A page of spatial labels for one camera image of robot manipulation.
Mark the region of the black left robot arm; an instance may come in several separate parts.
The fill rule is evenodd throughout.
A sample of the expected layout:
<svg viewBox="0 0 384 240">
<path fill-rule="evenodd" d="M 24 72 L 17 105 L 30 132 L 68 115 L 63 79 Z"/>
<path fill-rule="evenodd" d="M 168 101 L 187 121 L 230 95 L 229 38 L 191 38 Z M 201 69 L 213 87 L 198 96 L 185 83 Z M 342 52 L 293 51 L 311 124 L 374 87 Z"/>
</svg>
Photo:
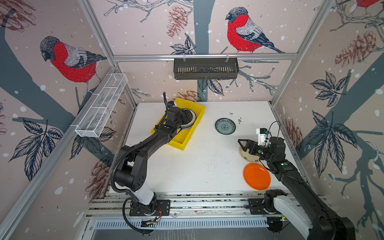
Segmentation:
<svg viewBox="0 0 384 240">
<path fill-rule="evenodd" d="M 129 196 L 140 214 L 151 215 L 157 210 L 157 196 L 146 184 L 148 160 L 159 148 L 168 144 L 179 132 L 191 128 L 197 119 L 194 111 L 167 107 L 154 127 L 154 133 L 142 142 L 120 149 L 110 186 L 116 193 Z"/>
</svg>

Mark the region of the yellow plastic bin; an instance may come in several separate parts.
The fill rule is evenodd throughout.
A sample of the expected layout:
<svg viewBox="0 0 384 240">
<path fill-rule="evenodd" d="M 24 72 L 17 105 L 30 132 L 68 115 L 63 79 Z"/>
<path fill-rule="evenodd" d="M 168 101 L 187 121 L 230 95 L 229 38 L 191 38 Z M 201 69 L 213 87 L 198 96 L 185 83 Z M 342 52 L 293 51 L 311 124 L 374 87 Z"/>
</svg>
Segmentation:
<svg viewBox="0 0 384 240">
<path fill-rule="evenodd" d="M 199 105 L 195 102 L 191 102 L 188 100 L 182 100 L 182 99 L 176 99 L 175 101 L 176 106 L 180 109 L 187 108 L 192 111 L 194 111 L 197 115 L 196 122 L 194 125 L 187 130 L 173 130 L 173 129 L 167 129 L 165 125 L 163 124 L 165 119 L 165 114 L 160 119 L 160 121 L 155 125 L 153 130 L 151 131 L 152 135 L 150 136 L 150 149 L 151 150 L 158 150 L 163 145 L 170 145 L 176 149 L 184 150 L 189 142 L 189 140 L 192 137 L 192 134 L 194 133 L 197 125 L 199 124 L 200 120 L 203 117 L 205 107 L 202 105 Z M 169 109 L 167 106 L 167 100 L 164 99 L 164 103 L 166 104 L 166 111 Z"/>
</svg>

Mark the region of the blue floral green plate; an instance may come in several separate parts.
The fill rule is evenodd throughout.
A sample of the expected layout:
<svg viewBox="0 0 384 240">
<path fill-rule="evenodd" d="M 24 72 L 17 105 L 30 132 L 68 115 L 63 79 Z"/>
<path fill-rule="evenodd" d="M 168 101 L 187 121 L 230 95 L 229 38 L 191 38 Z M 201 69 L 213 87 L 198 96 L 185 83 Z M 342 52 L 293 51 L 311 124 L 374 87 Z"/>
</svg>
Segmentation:
<svg viewBox="0 0 384 240">
<path fill-rule="evenodd" d="M 215 129 L 222 135 L 231 135 L 236 131 L 236 124 L 228 118 L 220 118 L 215 122 Z"/>
</svg>

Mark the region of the black glossy plate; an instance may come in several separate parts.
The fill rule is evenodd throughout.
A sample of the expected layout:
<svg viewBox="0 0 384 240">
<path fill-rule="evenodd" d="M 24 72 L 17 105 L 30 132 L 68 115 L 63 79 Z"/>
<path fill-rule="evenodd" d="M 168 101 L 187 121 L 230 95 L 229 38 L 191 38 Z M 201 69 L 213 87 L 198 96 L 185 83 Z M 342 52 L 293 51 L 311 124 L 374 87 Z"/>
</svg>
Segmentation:
<svg viewBox="0 0 384 240">
<path fill-rule="evenodd" d="M 197 119 L 196 113 L 190 109 L 183 108 L 181 109 L 181 114 L 182 114 L 182 124 L 180 126 L 181 130 L 190 129 L 196 122 L 196 119 Z"/>
</svg>

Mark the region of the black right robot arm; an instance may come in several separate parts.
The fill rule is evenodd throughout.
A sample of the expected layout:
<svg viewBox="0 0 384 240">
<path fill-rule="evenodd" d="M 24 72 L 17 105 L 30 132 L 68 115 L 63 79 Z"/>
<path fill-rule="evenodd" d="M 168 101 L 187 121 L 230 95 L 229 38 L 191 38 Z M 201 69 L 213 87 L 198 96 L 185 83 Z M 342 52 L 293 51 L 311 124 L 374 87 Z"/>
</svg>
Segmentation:
<svg viewBox="0 0 384 240">
<path fill-rule="evenodd" d="M 271 137 L 267 146 L 253 140 L 239 139 L 243 151 L 266 161 L 269 171 L 300 204 L 296 207 L 282 190 L 265 193 L 268 212 L 283 214 L 306 240 L 354 240 L 355 227 L 347 217 L 340 217 L 304 181 L 299 170 L 286 159 L 284 139 Z"/>
</svg>

